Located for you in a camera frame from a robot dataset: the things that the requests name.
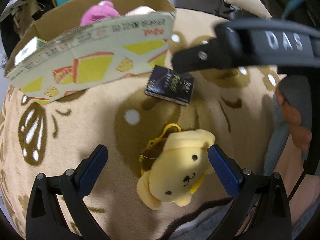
yellow plush toy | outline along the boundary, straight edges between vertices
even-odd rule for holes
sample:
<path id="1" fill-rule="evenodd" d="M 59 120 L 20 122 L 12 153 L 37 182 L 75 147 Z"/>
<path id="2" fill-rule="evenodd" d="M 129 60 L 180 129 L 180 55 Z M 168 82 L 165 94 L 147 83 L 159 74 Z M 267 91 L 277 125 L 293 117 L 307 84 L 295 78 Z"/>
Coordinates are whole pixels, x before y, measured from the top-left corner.
<path id="1" fill-rule="evenodd" d="M 158 145 L 164 144 L 162 152 L 149 170 L 142 169 L 137 184 L 143 203 L 153 210 L 159 210 L 162 202 L 188 205 L 204 176 L 213 173 L 207 149 L 214 140 L 212 133 L 201 129 L 174 132 L 167 139 L 158 140 Z"/>

blanket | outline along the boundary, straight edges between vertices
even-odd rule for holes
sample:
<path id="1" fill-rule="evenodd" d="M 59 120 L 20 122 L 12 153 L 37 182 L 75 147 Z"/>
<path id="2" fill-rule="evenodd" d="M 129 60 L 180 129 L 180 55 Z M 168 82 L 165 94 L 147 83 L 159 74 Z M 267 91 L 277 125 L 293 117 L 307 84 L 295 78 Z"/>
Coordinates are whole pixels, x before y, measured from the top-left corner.
<path id="1" fill-rule="evenodd" d="M 165 65 L 171 67 L 172 53 L 215 37 L 212 27 L 223 21 L 178 9 Z M 10 86 L 0 114 L 0 187 L 20 234 L 25 238 L 36 175 L 57 176 L 76 168 L 98 144 L 108 147 L 109 159 L 84 202 L 113 240 L 167 239 L 203 211 L 227 204 L 230 198 L 215 174 L 205 177 L 185 207 L 167 203 L 153 211 L 142 203 L 136 192 L 139 155 L 168 123 L 212 132 L 242 168 L 262 173 L 274 128 L 272 95 L 279 82 L 275 67 L 192 74 L 195 90 L 188 106 L 145 95 L 148 74 L 102 84 L 46 106 Z M 79 234 L 63 198 L 58 200 L 70 229 Z"/>

white dot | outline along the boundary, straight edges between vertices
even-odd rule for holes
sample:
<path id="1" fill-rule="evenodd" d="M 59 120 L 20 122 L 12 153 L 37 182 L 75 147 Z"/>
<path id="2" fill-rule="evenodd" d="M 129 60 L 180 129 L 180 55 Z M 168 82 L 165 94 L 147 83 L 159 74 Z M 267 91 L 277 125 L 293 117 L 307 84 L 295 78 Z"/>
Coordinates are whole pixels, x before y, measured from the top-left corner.
<path id="1" fill-rule="evenodd" d="M 32 156 L 33 156 L 33 159 L 34 159 L 36 162 L 39 160 L 39 153 L 38 153 L 38 151 L 33 151 Z"/>
<path id="2" fill-rule="evenodd" d="M 240 71 L 243 75 L 246 75 L 246 74 L 247 74 L 247 71 L 245 70 L 244 67 L 239 67 L 239 71 Z"/>
<path id="3" fill-rule="evenodd" d="M 173 40 L 174 42 L 179 42 L 180 38 L 177 34 L 172 34 L 171 35 L 171 40 Z"/>
<path id="4" fill-rule="evenodd" d="M 140 121 L 140 114 L 137 110 L 130 109 L 125 112 L 124 118 L 127 121 L 127 123 L 131 125 L 136 125 Z"/>
<path id="5" fill-rule="evenodd" d="M 271 84 L 273 84 L 274 86 L 276 86 L 276 85 L 277 85 L 277 84 L 276 84 L 276 80 L 275 80 L 275 78 L 274 78 L 271 74 L 269 74 L 269 75 L 268 75 L 268 78 L 269 78 L 269 80 L 270 80 Z"/>

cardboard box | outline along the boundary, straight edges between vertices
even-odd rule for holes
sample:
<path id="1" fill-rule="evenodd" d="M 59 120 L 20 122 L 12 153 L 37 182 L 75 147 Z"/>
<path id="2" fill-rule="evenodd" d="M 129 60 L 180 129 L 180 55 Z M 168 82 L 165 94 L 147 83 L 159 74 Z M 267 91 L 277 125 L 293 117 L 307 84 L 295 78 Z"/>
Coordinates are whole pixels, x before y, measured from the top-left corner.
<path id="1" fill-rule="evenodd" d="M 139 6 L 156 12 L 79 27 L 84 12 L 100 1 L 71 0 L 36 21 L 11 54 L 5 71 L 10 83 L 45 105 L 164 65 L 175 8 L 167 0 L 111 0 L 121 15 Z M 14 57 L 35 36 L 48 43 L 14 66 Z"/>

plush toy face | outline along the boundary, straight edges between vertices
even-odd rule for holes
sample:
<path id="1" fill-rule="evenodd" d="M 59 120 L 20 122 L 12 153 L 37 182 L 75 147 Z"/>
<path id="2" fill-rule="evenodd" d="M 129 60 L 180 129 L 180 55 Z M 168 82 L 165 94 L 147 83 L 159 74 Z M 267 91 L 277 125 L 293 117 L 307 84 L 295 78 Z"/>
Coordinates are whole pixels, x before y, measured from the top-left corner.
<path id="1" fill-rule="evenodd" d="M 185 147 L 165 151 L 152 165 L 150 193 L 162 202 L 185 198 L 209 166 L 206 149 Z"/>

